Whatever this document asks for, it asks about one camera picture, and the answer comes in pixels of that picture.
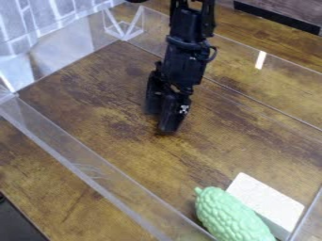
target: green bitter melon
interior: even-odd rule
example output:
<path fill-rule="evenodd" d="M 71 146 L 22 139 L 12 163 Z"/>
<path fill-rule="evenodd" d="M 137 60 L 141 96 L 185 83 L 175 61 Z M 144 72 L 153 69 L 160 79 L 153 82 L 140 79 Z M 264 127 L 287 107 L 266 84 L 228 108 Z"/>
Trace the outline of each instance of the green bitter melon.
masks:
<path fill-rule="evenodd" d="M 217 187 L 195 188 L 196 215 L 217 241 L 275 241 L 255 212 Z"/>

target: white sponge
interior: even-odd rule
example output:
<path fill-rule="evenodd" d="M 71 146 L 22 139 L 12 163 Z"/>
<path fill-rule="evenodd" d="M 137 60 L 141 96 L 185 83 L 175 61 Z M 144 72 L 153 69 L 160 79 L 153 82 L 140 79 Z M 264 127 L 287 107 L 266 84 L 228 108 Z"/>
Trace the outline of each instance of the white sponge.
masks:
<path fill-rule="evenodd" d="M 304 206 L 243 173 L 239 173 L 226 192 L 256 212 L 272 235 L 286 241 Z"/>

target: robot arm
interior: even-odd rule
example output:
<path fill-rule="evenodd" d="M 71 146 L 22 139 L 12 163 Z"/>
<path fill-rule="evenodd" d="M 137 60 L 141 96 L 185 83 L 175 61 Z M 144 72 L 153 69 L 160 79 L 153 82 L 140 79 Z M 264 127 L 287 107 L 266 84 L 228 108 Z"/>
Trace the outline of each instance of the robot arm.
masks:
<path fill-rule="evenodd" d="M 145 112 L 160 116 L 163 133 L 177 131 L 189 110 L 192 87 L 201 83 L 205 65 L 216 56 L 207 42 L 213 36 L 215 0 L 195 1 L 203 3 L 200 10 L 189 8 L 187 0 L 171 1 L 164 61 L 156 63 L 147 83 Z"/>

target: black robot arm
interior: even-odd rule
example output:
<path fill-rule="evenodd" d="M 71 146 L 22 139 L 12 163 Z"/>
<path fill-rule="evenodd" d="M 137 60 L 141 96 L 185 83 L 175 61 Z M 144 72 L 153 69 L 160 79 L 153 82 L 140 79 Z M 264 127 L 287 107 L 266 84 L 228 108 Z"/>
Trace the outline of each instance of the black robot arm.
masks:
<path fill-rule="evenodd" d="M 215 29 L 215 0 L 195 1 L 203 4 L 200 10 L 187 0 L 171 0 L 164 61 L 156 63 L 147 83 L 145 112 L 160 116 L 164 133 L 177 131 L 189 110 L 192 87 L 201 83 L 205 65 L 216 56 L 207 42 Z"/>

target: white foam block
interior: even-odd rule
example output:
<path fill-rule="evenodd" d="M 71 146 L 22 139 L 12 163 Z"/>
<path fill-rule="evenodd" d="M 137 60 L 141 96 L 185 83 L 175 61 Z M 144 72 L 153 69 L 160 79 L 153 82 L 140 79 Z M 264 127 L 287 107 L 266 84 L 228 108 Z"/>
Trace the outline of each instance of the white foam block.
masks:
<path fill-rule="evenodd" d="M 304 206 L 244 173 L 239 173 L 226 192 L 256 212 L 272 235 L 286 241 Z"/>

